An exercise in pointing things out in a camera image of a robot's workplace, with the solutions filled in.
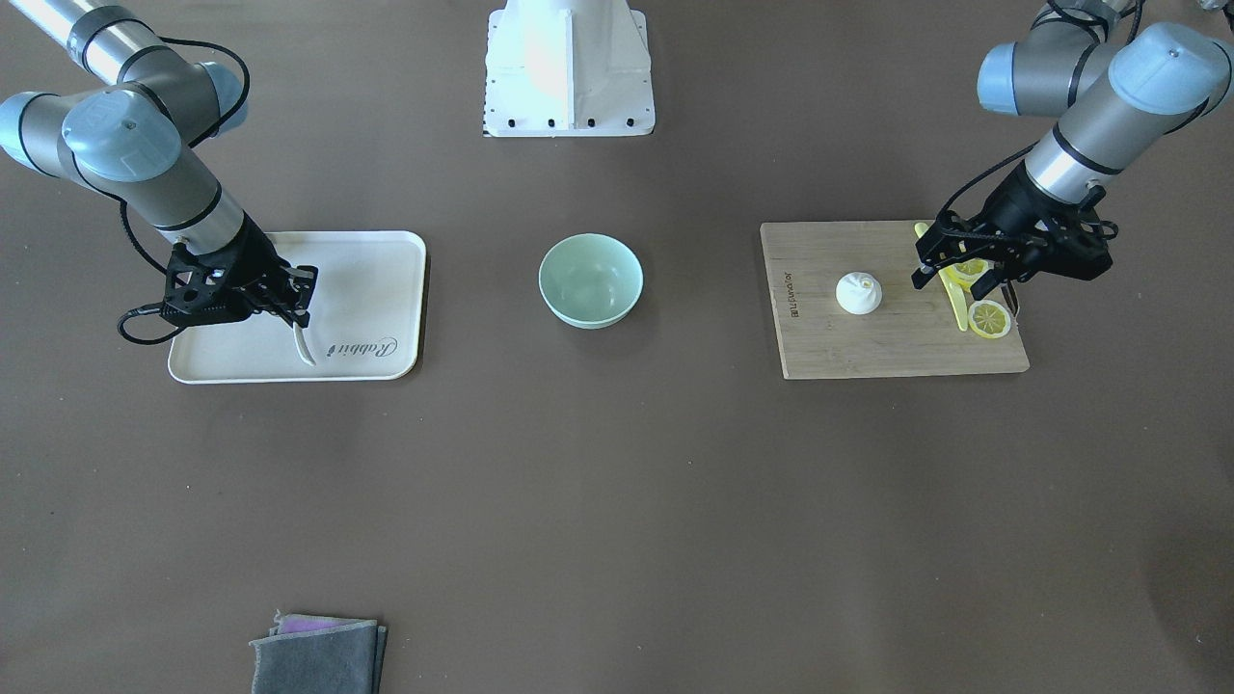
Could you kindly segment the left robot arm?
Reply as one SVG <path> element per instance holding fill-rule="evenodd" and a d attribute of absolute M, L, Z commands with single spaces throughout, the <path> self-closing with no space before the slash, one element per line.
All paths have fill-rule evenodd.
<path fill-rule="evenodd" d="M 1127 44 L 1111 35 L 1124 1 L 1049 1 L 1025 40 L 996 44 L 979 70 L 979 102 L 992 114 L 1050 116 L 1037 144 L 963 217 L 945 203 L 917 240 L 918 289 L 946 267 L 991 263 L 971 294 L 986 296 L 1035 274 L 1095 280 L 1111 269 L 1116 225 L 1097 203 L 1164 135 L 1232 96 L 1232 44 L 1159 22 Z"/>

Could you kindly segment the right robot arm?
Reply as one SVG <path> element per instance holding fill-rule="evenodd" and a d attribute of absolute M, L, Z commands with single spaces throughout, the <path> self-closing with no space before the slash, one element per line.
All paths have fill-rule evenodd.
<path fill-rule="evenodd" d="M 193 63 L 181 40 L 157 35 L 115 1 L 17 1 L 72 61 L 97 77 L 95 91 L 15 93 L 2 102 L 2 149 L 19 164 L 118 203 L 169 243 L 159 262 L 155 315 L 176 333 L 270 312 L 308 325 L 318 270 L 291 265 L 197 156 L 197 144 L 242 123 L 251 70 Z"/>

